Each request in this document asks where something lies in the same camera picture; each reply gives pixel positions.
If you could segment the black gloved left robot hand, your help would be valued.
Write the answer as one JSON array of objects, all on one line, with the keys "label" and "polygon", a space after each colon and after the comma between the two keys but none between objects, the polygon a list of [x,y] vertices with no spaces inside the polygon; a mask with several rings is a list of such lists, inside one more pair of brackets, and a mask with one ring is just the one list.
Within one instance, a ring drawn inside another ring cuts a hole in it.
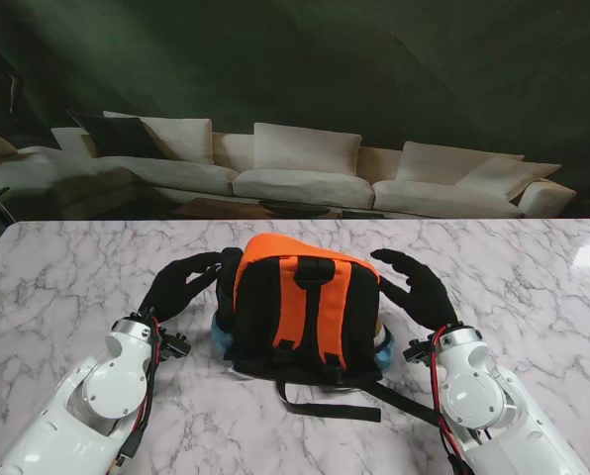
[{"label": "black gloved left robot hand", "polygon": [[154,316],[160,323],[176,317],[217,280],[222,261],[220,252],[202,252],[173,260],[154,277],[139,314]]}]

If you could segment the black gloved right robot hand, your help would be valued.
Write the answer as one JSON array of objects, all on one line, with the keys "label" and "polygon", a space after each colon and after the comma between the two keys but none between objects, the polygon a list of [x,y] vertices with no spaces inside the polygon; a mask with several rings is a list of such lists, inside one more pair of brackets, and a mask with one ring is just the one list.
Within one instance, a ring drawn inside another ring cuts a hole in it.
[{"label": "black gloved right robot hand", "polygon": [[380,277],[379,289],[416,324],[436,332],[459,323],[443,282],[430,267],[404,252],[388,248],[373,250],[370,256],[406,277],[409,291],[384,277]]}]

